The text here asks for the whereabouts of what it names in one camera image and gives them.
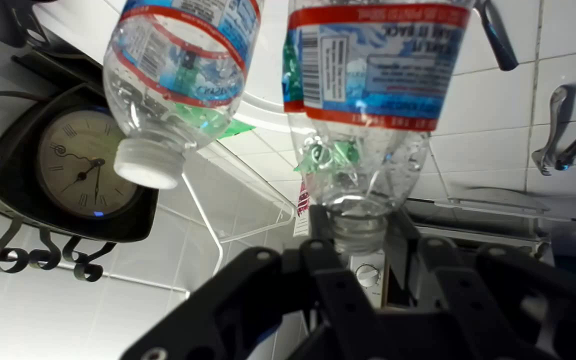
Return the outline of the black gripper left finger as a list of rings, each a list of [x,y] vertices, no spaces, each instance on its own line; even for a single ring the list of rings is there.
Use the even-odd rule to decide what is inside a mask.
[[[382,321],[330,240],[249,248],[130,344],[119,360],[245,360],[286,314],[316,319],[286,360],[394,360]]]

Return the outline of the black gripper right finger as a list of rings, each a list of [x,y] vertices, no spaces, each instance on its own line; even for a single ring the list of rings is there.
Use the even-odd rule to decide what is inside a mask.
[[[405,210],[394,244],[416,302],[394,326],[404,360],[576,360],[576,276],[511,247],[424,236]]]

